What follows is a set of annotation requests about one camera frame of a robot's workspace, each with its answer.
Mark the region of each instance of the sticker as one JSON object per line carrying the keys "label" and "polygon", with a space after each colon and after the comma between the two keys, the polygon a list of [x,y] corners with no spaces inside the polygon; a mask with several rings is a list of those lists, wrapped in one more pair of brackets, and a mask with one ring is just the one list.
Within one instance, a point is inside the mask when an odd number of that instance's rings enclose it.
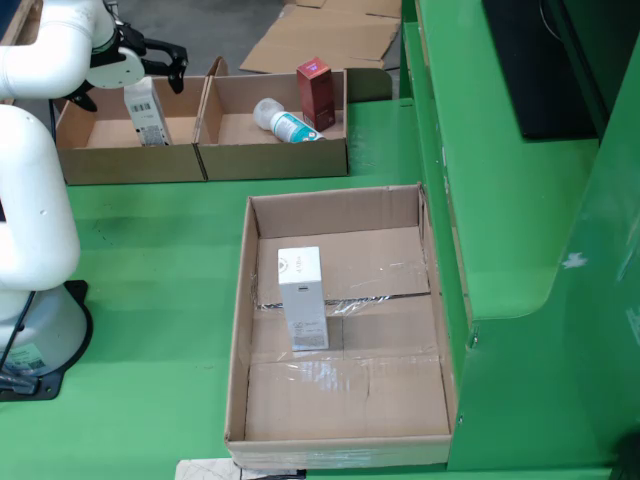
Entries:
{"label": "sticker", "polygon": [[289,143],[313,142],[324,137],[290,113],[282,115],[273,127],[280,140]]}
{"label": "sticker", "polygon": [[39,375],[47,365],[44,358],[33,343],[28,343],[22,347],[14,347],[7,357],[6,367],[14,373],[24,375]]}

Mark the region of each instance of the green machine frame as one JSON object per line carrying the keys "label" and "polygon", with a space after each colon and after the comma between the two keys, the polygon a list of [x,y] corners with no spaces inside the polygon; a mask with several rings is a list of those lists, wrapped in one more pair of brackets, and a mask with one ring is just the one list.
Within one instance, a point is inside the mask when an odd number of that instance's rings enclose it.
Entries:
{"label": "green machine frame", "polygon": [[640,47],[601,145],[520,136],[481,0],[405,0],[459,390],[449,470],[602,465],[640,429]]}

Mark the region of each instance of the green table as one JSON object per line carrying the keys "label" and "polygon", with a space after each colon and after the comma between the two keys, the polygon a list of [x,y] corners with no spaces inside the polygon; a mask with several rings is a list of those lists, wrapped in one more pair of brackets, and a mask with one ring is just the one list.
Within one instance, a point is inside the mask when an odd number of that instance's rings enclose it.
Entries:
{"label": "green table", "polygon": [[349,129],[350,177],[71,188],[95,333],[56,400],[0,404],[0,477],[169,480],[181,459],[228,456],[247,196],[421,179],[411,100],[353,105]]}

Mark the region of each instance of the product label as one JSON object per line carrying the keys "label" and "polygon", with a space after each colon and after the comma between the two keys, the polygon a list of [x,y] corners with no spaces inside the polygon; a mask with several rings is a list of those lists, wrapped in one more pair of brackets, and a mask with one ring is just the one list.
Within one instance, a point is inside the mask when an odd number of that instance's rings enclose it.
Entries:
{"label": "product label", "polygon": [[38,375],[46,368],[44,358],[33,343],[28,343],[22,347],[14,347],[9,352],[7,363],[8,370],[23,375]]}
{"label": "product label", "polygon": [[146,146],[166,145],[162,130],[158,125],[150,125],[148,127],[140,127],[140,140]]}
{"label": "product label", "polygon": [[290,113],[285,113],[276,122],[274,133],[283,142],[300,143],[313,142],[324,138],[313,128]]}

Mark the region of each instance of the blue label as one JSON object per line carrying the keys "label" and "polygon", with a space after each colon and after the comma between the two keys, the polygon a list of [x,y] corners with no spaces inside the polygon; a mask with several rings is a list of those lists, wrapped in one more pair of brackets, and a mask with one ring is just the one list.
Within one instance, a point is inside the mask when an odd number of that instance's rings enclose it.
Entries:
{"label": "blue label", "polygon": [[319,138],[323,138],[313,128],[290,113],[282,115],[273,129],[278,138],[290,143],[313,142]]}

